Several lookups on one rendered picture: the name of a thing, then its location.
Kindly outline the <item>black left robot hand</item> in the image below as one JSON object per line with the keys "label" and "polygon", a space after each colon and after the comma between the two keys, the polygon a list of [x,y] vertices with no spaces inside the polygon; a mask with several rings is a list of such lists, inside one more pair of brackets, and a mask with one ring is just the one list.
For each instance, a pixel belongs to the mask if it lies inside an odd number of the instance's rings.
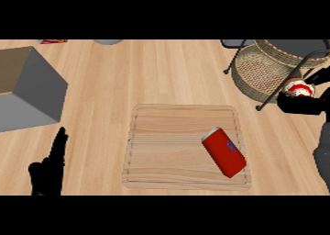
{"label": "black left robot hand", "polygon": [[28,166],[33,196],[59,196],[62,191],[65,149],[68,134],[61,128],[54,141],[49,156],[42,162],[33,162]]}

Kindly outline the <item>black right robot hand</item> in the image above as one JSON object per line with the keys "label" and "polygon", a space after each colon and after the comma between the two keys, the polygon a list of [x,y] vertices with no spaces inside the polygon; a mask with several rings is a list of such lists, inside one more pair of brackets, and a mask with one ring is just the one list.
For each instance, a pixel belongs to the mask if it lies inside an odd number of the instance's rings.
{"label": "black right robot hand", "polygon": [[[322,68],[307,79],[306,82],[314,85],[330,82],[330,66]],[[284,92],[278,96],[278,106],[282,111],[291,114],[319,115],[326,113],[330,122],[330,87],[319,98],[310,96],[291,97]]]}

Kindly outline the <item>red and white cupcake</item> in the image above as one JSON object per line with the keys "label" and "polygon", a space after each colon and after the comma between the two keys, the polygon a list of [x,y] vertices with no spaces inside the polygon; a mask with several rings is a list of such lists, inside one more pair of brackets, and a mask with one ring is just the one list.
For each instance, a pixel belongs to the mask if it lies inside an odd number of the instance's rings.
{"label": "red and white cupcake", "polygon": [[292,77],[285,83],[284,93],[291,97],[297,96],[314,96],[316,88],[313,84],[309,84],[300,77]]}

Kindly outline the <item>tiered wicker basket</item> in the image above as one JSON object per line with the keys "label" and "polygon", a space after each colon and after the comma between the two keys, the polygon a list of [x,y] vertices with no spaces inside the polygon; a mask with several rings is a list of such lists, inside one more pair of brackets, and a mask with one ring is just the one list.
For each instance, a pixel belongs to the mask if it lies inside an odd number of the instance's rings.
{"label": "tiered wicker basket", "polygon": [[306,78],[330,59],[330,39],[223,39],[228,49],[236,49],[225,74],[241,92],[261,102],[257,110],[276,102],[291,77]]}

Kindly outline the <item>wooden cutting board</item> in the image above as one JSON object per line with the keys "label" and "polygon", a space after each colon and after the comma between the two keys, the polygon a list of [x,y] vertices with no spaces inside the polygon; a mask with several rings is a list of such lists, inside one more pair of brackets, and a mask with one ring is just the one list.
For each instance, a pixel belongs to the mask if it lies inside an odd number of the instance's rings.
{"label": "wooden cutting board", "polygon": [[232,106],[138,105],[124,156],[124,185],[154,189],[250,189],[251,171],[226,177],[202,144],[202,137],[217,127],[244,150],[239,114]]}

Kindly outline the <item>red can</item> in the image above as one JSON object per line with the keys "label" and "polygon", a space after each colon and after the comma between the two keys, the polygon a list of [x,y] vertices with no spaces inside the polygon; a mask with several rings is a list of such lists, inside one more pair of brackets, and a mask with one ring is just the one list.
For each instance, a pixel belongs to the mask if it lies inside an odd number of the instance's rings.
{"label": "red can", "polygon": [[202,137],[207,152],[229,178],[235,177],[247,166],[245,157],[220,127],[216,127]]}

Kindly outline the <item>grey box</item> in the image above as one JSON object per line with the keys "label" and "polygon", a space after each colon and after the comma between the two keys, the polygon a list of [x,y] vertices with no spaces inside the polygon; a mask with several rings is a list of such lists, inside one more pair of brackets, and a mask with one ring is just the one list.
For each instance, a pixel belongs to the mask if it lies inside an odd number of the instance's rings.
{"label": "grey box", "polygon": [[59,123],[67,90],[34,47],[0,50],[0,132]]}

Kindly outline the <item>grey round object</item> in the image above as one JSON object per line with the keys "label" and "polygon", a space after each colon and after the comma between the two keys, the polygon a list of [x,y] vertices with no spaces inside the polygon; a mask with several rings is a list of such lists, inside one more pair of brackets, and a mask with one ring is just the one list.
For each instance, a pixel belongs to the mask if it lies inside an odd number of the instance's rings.
{"label": "grey round object", "polygon": [[93,41],[102,45],[114,45],[114,44],[121,43],[124,40],[123,39],[95,39]]}

